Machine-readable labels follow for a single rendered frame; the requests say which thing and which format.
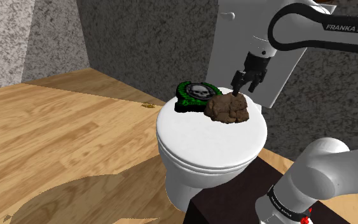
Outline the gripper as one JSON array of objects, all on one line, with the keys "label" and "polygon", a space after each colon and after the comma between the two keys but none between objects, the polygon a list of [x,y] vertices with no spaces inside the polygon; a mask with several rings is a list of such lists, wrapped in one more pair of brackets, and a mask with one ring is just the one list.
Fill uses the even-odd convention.
[{"label": "gripper", "polygon": [[270,57],[259,57],[248,52],[244,62],[244,72],[236,71],[231,81],[231,86],[233,87],[232,95],[238,95],[240,89],[247,83],[245,72],[249,71],[255,71],[253,72],[252,81],[248,88],[248,91],[253,93],[256,87],[263,82],[270,59]]}]

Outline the brown rock lump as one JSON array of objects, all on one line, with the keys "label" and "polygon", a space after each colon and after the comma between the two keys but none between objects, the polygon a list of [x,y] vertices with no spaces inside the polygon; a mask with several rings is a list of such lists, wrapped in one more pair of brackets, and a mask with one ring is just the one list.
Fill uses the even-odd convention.
[{"label": "brown rock lump", "polygon": [[204,115],[214,122],[225,124],[242,123],[249,119],[247,101],[243,94],[234,96],[231,92],[215,95],[207,101]]}]

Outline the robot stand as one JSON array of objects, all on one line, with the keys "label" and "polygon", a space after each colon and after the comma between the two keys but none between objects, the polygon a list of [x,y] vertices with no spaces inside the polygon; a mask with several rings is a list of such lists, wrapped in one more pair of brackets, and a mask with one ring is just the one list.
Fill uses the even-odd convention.
[{"label": "robot stand", "polygon": [[259,224],[255,202],[281,177],[258,157],[229,182],[196,194],[182,224]]}]

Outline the white toilet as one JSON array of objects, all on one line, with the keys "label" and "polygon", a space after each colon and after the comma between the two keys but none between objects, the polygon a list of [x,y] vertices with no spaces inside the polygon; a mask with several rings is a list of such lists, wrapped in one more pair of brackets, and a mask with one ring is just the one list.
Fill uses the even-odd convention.
[{"label": "white toilet", "polygon": [[250,92],[239,93],[247,102],[250,118],[226,124],[211,120],[202,111],[175,111],[179,99],[169,100],[156,120],[158,151],[166,167],[165,188],[171,203],[186,211],[198,192],[226,183],[238,176],[266,143],[267,126],[261,113],[273,106],[304,49],[279,52],[266,32],[279,8],[303,3],[315,11],[330,14],[334,8],[316,0],[219,0],[219,14],[207,77],[204,83],[184,82],[177,94],[189,94],[206,101],[213,95],[232,91],[231,80],[241,63],[263,62],[266,78]]}]

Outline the green skull emblem badge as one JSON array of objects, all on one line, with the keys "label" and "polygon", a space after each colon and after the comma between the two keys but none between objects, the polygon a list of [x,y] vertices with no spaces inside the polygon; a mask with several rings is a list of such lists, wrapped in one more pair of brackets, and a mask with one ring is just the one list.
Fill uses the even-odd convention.
[{"label": "green skull emblem badge", "polygon": [[204,112],[207,101],[215,95],[222,95],[222,91],[209,83],[193,83],[184,81],[176,88],[177,102],[174,110],[178,113]]}]

